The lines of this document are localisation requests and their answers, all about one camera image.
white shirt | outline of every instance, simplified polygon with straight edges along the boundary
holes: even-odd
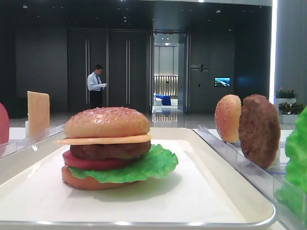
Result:
[[[101,83],[100,77],[98,77],[94,72],[87,77],[87,88],[90,91],[101,91],[106,87],[105,83]]]

doorway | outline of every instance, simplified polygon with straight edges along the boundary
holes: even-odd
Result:
[[[155,32],[153,36],[153,118],[174,120],[178,111],[188,112],[189,34]]]

television screen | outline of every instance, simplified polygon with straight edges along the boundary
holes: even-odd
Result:
[[[214,78],[214,86],[229,87],[230,78]]]

green lettuce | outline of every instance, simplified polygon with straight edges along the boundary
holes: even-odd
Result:
[[[145,181],[149,177],[161,179],[167,176],[178,165],[176,154],[164,149],[161,145],[152,145],[150,151],[128,167],[108,171],[88,171],[69,167],[72,175],[79,179],[87,176],[100,183],[125,183]]]
[[[302,216],[304,193],[307,194],[307,108],[295,122],[296,129],[287,138],[285,144],[287,163],[285,178],[291,184],[284,184],[276,192],[276,199],[287,206],[298,218],[307,223],[306,215]]]

shiny floor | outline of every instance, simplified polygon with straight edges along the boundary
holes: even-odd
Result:
[[[73,114],[51,114],[51,126],[59,126],[66,123]],[[197,128],[203,125],[207,128],[215,128],[214,114],[185,114],[172,106],[159,106],[148,115],[151,127],[185,127]],[[24,127],[27,119],[11,119],[11,127]],[[294,129],[295,125],[281,125],[281,129]]]

